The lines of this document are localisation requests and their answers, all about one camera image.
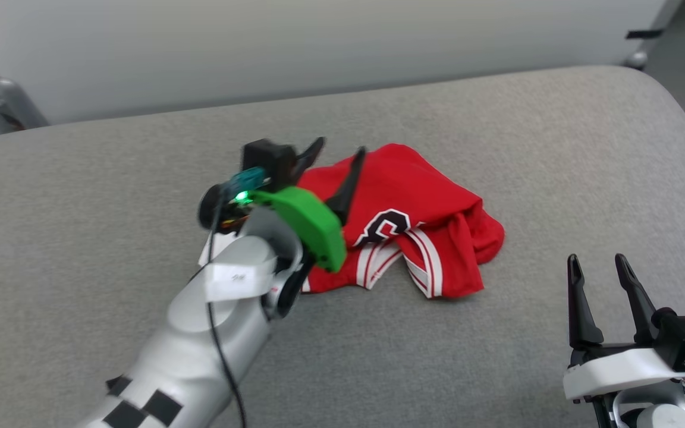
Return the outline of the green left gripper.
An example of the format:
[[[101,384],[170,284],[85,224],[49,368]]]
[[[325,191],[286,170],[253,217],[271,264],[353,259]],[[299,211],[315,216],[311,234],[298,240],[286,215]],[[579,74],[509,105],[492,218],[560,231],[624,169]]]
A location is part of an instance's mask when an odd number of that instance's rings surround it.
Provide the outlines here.
[[[297,155],[291,182],[296,185],[303,173],[312,167],[325,146],[326,138],[318,137],[301,154]],[[337,191],[325,203],[312,192],[296,186],[280,191],[253,190],[253,202],[276,212],[297,238],[315,257],[321,269],[336,273],[346,258],[343,226],[348,222],[351,206],[360,174],[367,155],[365,147],[359,147],[350,162],[348,173]]]

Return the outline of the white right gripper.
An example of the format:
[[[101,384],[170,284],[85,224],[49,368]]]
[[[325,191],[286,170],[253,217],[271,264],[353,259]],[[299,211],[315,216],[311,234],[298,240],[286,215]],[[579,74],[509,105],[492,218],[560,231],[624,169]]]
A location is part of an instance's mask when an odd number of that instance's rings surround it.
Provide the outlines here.
[[[640,346],[654,344],[658,328],[652,323],[656,308],[624,254],[614,257],[617,275],[631,308]],[[568,335],[573,348],[564,372],[568,400],[611,399],[617,403],[680,403],[685,367],[674,370],[652,347],[636,344],[603,345],[585,293],[585,275],[576,254],[567,260]]]

